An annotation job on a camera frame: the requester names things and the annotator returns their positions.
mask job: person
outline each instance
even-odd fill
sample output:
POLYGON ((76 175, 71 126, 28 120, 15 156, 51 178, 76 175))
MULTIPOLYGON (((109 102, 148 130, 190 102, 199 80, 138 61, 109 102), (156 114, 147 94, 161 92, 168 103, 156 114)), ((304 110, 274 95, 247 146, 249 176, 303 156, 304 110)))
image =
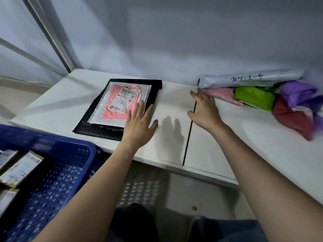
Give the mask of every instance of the person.
MULTIPOLYGON (((258 222, 252 220, 202 218, 193 222, 188 241, 216 241, 217 236, 212 233, 217 232, 222 235, 220 241, 225 239, 226 233, 229 236, 227 241, 322 241, 323 206, 245 144, 221 120, 213 97, 201 90, 198 94, 192 91, 190 94, 197 102, 199 112, 188 111, 188 117, 208 131, 221 147, 261 228, 257 228, 258 222)), ((118 241, 158 240, 152 218, 145 208, 132 204, 124 211, 116 210, 131 161, 136 151, 149 142, 158 126, 155 120, 149 128, 152 105, 143 113, 141 102, 132 114, 129 113, 122 141, 110 158, 34 242, 104 241, 110 225, 111 228, 119 226, 116 234, 126 234, 118 241)))

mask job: forearm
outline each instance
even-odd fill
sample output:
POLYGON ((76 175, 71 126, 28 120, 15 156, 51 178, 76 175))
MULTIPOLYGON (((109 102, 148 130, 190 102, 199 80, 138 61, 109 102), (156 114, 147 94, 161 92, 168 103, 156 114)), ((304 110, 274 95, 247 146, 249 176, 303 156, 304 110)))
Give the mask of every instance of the forearm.
POLYGON ((321 204, 274 169, 229 127, 214 128, 210 133, 270 241, 321 240, 321 204))
POLYGON ((104 241, 135 152, 120 142, 110 158, 34 241, 104 241))

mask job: white wall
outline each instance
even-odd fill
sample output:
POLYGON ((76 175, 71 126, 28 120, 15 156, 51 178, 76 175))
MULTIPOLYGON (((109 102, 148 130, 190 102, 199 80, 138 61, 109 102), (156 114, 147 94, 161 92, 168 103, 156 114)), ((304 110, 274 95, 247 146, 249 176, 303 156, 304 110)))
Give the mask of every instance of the white wall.
MULTIPOLYGON (((67 74, 22 0, 0 0, 0 37, 67 74)), ((44 84, 55 84, 62 78, 1 45, 0 76, 44 84)))
POLYGON ((191 85, 263 69, 323 75, 323 0, 39 1, 78 68, 191 85))

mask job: person's left hand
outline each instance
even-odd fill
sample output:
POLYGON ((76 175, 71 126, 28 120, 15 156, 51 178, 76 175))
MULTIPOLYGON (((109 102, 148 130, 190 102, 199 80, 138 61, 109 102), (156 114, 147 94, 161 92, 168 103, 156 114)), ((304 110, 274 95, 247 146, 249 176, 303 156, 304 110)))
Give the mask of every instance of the person's left hand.
POLYGON ((128 113, 126 126, 123 130, 122 143, 129 144, 135 151, 144 146, 154 135, 158 120, 154 120, 152 126, 148 128, 151 119, 153 105, 151 104, 143 115, 145 104, 143 101, 136 103, 135 110, 128 113))

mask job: hand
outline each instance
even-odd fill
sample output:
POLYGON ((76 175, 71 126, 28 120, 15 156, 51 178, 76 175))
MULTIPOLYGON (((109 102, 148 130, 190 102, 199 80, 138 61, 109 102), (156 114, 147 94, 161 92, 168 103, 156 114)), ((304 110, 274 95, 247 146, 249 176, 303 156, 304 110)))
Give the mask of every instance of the hand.
POLYGON ((187 112, 188 117, 199 127, 210 132, 217 127, 224 127, 226 124, 222 121, 219 110, 216 107, 214 97, 207 95, 201 89, 198 94, 190 91, 191 96, 195 99, 199 106, 199 112, 193 113, 191 110, 187 112))
POLYGON ((131 111, 128 113, 126 126, 123 130, 121 142, 130 145, 135 151, 149 142, 158 126, 158 120, 154 120, 152 126, 148 128, 153 105, 149 106, 145 115, 143 115, 144 107, 143 101, 140 104, 136 103, 132 115, 131 111))

